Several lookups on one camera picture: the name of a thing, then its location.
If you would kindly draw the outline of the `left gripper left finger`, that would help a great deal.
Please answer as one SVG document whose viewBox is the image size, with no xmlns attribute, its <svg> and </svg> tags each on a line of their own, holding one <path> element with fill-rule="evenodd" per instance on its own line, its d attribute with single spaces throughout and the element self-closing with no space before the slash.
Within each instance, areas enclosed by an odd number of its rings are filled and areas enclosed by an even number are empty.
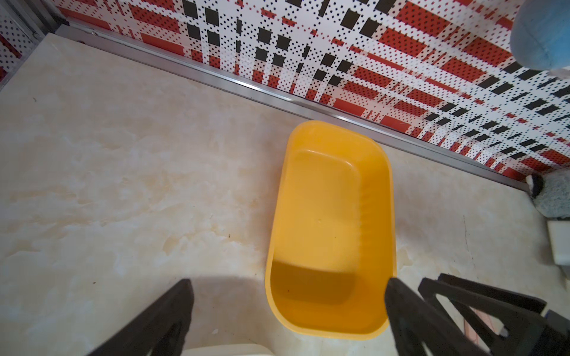
<svg viewBox="0 0 570 356">
<path fill-rule="evenodd" d="M 194 292 L 182 279 L 91 355 L 181 355 L 191 324 Z"/>
</svg>

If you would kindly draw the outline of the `pink fruit knife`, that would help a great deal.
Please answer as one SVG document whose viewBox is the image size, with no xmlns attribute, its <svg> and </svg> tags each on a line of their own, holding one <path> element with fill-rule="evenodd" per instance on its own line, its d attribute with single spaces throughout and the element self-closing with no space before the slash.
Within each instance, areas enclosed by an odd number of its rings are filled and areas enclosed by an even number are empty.
<svg viewBox="0 0 570 356">
<path fill-rule="evenodd" d="M 469 308 L 473 314 L 471 320 L 464 317 L 464 335 L 478 347 L 487 349 L 496 335 L 494 325 L 488 314 Z"/>
</svg>

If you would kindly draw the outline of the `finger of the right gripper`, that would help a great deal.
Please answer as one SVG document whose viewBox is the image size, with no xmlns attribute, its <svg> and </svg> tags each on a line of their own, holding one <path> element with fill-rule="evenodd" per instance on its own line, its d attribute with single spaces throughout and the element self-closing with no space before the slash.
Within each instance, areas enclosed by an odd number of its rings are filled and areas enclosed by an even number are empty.
<svg viewBox="0 0 570 356">
<path fill-rule="evenodd" d="M 441 274 L 425 278 L 419 293 L 437 311 L 448 316 L 437 297 L 448 298 L 463 317 L 469 308 L 488 314 L 496 335 L 488 347 L 493 355 L 568 355 L 569 319 L 555 311 L 543 313 L 547 302 L 540 298 Z"/>
</svg>

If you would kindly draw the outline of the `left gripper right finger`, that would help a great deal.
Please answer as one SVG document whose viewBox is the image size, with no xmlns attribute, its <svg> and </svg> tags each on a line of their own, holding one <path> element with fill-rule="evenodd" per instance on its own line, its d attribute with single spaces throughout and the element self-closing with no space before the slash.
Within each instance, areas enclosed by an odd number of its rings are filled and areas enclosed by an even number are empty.
<svg viewBox="0 0 570 356">
<path fill-rule="evenodd" d="M 486 354 L 398 278 L 388 281 L 384 303 L 399 355 Z"/>
</svg>

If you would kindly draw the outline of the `white plastic storage box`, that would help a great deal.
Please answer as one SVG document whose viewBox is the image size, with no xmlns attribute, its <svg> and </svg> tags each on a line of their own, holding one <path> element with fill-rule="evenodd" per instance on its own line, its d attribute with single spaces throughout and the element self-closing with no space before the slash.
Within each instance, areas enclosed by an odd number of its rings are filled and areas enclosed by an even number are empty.
<svg viewBox="0 0 570 356">
<path fill-rule="evenodd" d="M 274 354 L 258 344 L 230 344 L 185 349 L 181 356 L 274 356 Z"/>
</svg>

